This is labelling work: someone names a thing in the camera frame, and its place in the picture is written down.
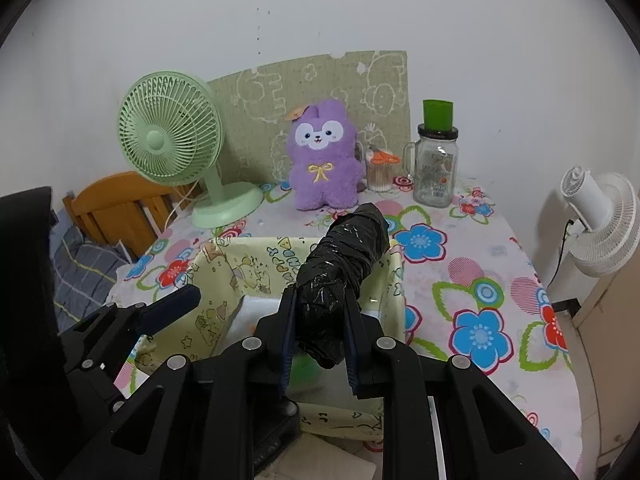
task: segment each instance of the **table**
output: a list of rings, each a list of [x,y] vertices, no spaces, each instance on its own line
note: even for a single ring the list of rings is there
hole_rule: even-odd
[[[535,270],[495,203],[474,179],[459,178],[448,208],[415,203],[412,183],[396,177],[388,192],[366,190],[403,247],[406,342],[438,359],[465,354],[511,399],[578,473],[581,417],[571,359]],[[180,283],[212,237],[319,237],[345,211],[297,211],[287,182],[263,184],[265,200],[247,218],[213,230],[189,216],[174,222],[133,266],[118,270],[110,300],[151,303]],[[116,385],[130,394],[143,379],[130,359]],[[382,446],[364,443],[364,453]]]

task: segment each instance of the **fan base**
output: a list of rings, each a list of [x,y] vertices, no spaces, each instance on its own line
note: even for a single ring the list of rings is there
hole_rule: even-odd
[[[196,203],[191,216],[195,226],[213,228],[231,224],[254,211],[264,198],[262,191],[249,182],[233,182],[222,189],[224,200],[211,203],[207,196]]]

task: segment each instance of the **green electric fan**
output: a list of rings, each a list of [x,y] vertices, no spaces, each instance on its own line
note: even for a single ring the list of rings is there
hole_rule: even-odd
[[[198,227],[235,222],[264,197],[249,182],[222,185],[216,159],[224,137],[209,86],[179,72],[139,79],[118,114],[122,153],[139,174],[164,186],[204,179],[208,193],[197,200],[192,215]]]

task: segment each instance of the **power cord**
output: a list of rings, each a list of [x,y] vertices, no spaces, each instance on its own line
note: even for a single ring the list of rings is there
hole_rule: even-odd
[[[564,234],[562,235],[562,245],[560,247],[560,255],[558,256],[558,266],[556,267],[556,272],[554,273],[554,276],[551,278],[551,281],[548,283],[547,286],[551,285],[554,282],[554,279],[556,278],[556,276],[558,275],[558,270],[560,270],[560,263],[562,263],[562,254],[564,253],[564,244],[568,237],[566,234],[566,230],[569,228],[569,225],[573,225],[573,224],[575,224],[575,222],[571,219],[567,220],[566,224],[564,224]]]
[[[200,181],[200,180],[198,179],[198,180],[196,180],[196,181],[193,183],[193,186],[191,186],[191,189],[187,191],[187,196],[182,196],[182,194],[181,194],[177,189],[175,189],[175,187],[174,187],[174,189],[176,190],[176,192],[178,193],[178,195],[180,195],[180,196],[182,197],[182,199],[180,200],[180,202],[178,202],[178,203],[174,206],[174,208],[173,208],[173,209],[171,209],[171,212],[169,213],[169,216],[166,218],[166,222],[164,222],[164,229],[162,230],[162,232],[163,232],[163,233],[166,231],[166,228],[167,228],[167,226],[169,225],[169,220],[170,220],[170,219],[171,219],[171,217],[174,215],[174,213],[175,213],[176,218],[177,218],[177,216],[178,216],[178,212],[177,212],[177,211],[178,211],[178,208],[180,207],[180,204],[182,204],[182,202],[184,202],[185,200],[194,200],[193,198],[189,198],[189,195],[191,194],[191,191],[193,191],[194,189],[196,189],[196,186],[198,185],[199,181]]]

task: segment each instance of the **fan grille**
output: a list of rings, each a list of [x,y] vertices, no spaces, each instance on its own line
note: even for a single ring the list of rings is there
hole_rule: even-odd
[[[223,133],[206,83],[177,72],[155,72],[129,89],[120,108],[118,138],[144,177],[179,186],[215,163]]]
[[[565,196],[576,194],[584,182],[584,169],[581,166],[574,166],[566,172],[562,179],[561,189]]]
[[[576,267],[588,276],[602,276],[622,267],[640,237],[638,198],[629,180],[617,173],[605,173],[595,181],[614,208],[604,229],[581,234],[571,247]]]

